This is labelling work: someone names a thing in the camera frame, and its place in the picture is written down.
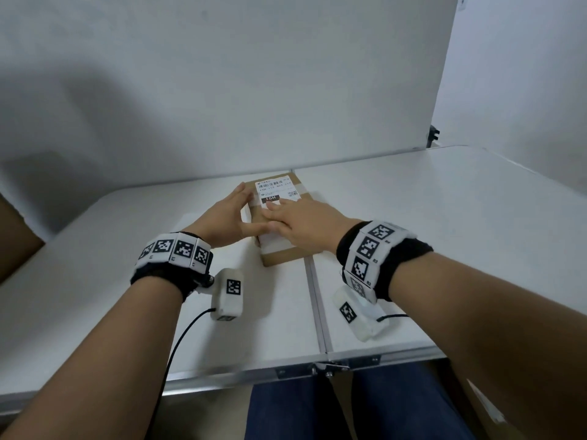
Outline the person's right hand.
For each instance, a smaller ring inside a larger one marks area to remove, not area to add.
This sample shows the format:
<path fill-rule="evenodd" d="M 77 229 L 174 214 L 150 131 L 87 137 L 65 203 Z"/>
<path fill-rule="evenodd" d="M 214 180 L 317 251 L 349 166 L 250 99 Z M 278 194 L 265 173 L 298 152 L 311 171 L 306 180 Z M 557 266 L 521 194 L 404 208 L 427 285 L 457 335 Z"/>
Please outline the person's right hand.
<path fill-rule="evenodd" d="M 269 221 L 271 232 L 278 233 L 291 244 L 307 251 L 335 254 L 346 233 L 360 219 L 349 218 L 334 207 L 317 200 L 299 199 L 301 205 L 293 224 Z"/>

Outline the person's left hand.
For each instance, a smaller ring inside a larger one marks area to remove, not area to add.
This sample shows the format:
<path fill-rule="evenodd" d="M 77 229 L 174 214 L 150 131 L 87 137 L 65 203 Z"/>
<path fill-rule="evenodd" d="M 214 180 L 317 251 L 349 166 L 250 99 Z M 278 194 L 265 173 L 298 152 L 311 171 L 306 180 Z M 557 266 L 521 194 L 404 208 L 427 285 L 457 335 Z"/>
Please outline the person's left hand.
<path fill-rule="evenodd" d="M 240 240 L 241 210 L 253 197 L 251 189 L 240 183 L 227 197 L 216 202 L 184 231 L 196 234 L 212 248 L 229 246 Z"/>

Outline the brown cardboard parcel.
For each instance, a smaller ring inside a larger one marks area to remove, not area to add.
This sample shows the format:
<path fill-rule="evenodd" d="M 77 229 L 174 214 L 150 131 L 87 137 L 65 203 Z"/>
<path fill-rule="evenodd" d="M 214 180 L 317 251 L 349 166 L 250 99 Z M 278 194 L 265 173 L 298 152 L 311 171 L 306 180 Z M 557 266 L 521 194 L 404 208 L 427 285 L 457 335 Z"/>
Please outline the brown cardboard parcel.
<path fill-rule="evenodd" d="M 313 199 L 310 192 L 293 172 L 284 172 L 247 181 L 245 186 L 253 192 L 253 197 L 244 212 L 246 218 L 252 223 L 267 223 L 269 221 L 262 212 L 262 209 L 267 208 L 268 202 L 279 205 L 283 199 L 292 201 Z M 317 254 L 317 251 L 307 251 L 294 246 L 278 233 L 266 233 L 258 236 L 257 246 L 260 248 L 260 259 L 265 267 L 281 265 Z"/>

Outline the person's left forearm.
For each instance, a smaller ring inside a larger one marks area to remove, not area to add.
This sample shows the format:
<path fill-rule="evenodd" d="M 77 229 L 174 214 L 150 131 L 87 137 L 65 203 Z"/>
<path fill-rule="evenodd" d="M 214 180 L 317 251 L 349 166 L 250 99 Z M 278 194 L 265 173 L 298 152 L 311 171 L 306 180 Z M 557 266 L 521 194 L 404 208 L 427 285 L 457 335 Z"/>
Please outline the person's left forearm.
<path fill-rule="evenodd" d="M 136 281 L 0 440 L 143 440 L 182 304 L 170 282 Z"/>

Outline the person's right forearm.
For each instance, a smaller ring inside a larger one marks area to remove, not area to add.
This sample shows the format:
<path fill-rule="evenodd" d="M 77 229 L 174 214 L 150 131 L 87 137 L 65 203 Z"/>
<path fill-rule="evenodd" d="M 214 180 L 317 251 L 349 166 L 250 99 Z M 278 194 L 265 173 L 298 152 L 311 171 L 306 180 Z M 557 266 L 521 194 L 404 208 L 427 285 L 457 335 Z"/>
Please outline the person's right forearm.
<path fill-rule="evenodd" d="M 587 440 L 587 316 L 430 252 L 388 296 L 527 439 Z"/>

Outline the left wristband with marker tags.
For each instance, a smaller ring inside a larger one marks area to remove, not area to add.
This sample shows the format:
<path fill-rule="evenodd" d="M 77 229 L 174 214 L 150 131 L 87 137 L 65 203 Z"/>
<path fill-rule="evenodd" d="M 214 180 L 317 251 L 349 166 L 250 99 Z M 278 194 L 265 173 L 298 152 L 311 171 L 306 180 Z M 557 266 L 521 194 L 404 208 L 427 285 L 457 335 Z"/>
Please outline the left wristband with marker tags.
<path fill-rule="evenodd" d="M 180 290 L 183 301 L 215 280 L 209 270 L 211 245 L 190 232 L 164 233 L 151 240 L 138 257 L 130 284 L 145 277 L 158 277 Z"/>

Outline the wristband with marker tags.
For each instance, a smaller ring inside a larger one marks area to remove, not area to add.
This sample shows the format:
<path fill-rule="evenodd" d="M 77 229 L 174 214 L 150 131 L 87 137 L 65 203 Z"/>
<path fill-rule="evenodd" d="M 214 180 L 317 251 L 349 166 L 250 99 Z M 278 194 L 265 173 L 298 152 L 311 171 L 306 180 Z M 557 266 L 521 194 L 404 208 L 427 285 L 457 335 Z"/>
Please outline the wristband with marker tags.
<path fill-rule="evenodd" d="M 361 222 L 348 230 L 336 248 L 345 284 L 372 304 L 391 302 L 389 285 L 400 264 L 433 248 L 400 226 L 385 221 Z"/>
<path fill-rule="evenodd" d="M 180 290 L 183 301 L 215 280 L 209 270 L 211 245 L 190 232 L 164 233 L 151 240 L 138 257 L 130 284 L 145 277 L 158 277 Z"/>

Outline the right wristband with marker tags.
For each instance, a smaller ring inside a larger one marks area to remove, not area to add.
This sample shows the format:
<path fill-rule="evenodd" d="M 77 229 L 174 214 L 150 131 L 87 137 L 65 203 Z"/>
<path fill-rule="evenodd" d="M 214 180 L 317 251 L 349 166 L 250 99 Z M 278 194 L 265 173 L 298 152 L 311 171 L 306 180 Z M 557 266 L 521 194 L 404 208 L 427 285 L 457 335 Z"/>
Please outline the right wristband with marker tags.
<path fill-rule="evenodd" d="M 348 230 L 336 248 L 345 284 L 372 304 L 391 302 L 389 285 L 400 264 L 433 248 L 400 226 L 385 221 L 361 222 Z"/>

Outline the white backdrop board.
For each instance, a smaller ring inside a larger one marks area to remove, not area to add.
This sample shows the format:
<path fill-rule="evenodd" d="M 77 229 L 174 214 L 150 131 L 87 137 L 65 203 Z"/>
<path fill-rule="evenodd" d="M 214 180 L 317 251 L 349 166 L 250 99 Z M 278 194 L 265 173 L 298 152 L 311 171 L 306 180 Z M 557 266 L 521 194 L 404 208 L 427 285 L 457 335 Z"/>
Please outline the white backdrop board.
<path fill-rule="evenodd" d="M 0 194 L 48 240 L 122 188 L 424 147 L 458 0 L 0 0 Z"/>

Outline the metal table latch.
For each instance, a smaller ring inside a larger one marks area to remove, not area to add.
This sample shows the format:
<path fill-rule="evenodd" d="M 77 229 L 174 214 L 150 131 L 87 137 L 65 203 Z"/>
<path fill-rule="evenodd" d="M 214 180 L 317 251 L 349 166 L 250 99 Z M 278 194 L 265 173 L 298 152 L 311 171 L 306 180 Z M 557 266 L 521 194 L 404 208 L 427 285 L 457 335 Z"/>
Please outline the metal table latch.
<path fill-rule="evenodd" d="M 318 361 L 304 364 L 283 366 L 275 369 L 278 380 L 292 380 L 305 377 L 332 377 L 338 372 L 354 371 L 377 367 L 381 355 L 368 355 L 337 361 Z"/>

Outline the blue trousers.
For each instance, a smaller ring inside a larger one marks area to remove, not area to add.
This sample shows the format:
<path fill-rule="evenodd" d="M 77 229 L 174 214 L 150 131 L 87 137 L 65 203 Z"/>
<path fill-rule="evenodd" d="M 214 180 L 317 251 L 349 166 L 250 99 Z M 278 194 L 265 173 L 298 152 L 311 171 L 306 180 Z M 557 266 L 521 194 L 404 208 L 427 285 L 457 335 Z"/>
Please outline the blue trousers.
<path fill-rule="evenodd" d="M 412 362 L 353 372 L 357 440 L 475 440 L 431 370 Z M 325 376 L 253 386 L 245 440 L 352 440 Z"/>

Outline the brown cardboard box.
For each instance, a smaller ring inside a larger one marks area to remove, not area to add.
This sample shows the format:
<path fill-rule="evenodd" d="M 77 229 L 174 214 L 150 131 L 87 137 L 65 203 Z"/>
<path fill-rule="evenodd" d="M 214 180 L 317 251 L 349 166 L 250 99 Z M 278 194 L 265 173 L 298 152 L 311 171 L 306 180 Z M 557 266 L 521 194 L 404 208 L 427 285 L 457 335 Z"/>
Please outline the brown cardboard box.
<path fill-rule="evenodd" d="M 21 214 L 0 194 L 0 285 L 44 245 Z"/>

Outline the brown carton with white label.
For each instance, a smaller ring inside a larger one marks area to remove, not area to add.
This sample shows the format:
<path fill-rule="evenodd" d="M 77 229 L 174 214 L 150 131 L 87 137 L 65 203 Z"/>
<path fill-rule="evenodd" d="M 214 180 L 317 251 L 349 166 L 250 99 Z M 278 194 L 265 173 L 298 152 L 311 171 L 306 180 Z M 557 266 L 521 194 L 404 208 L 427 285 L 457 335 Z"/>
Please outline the brown carton with white label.
<path fill-rule="evenodd" d="M 458 368 L 452 365 L 452 370 L 459 380 L 489 440 L 527 440 Z"/>

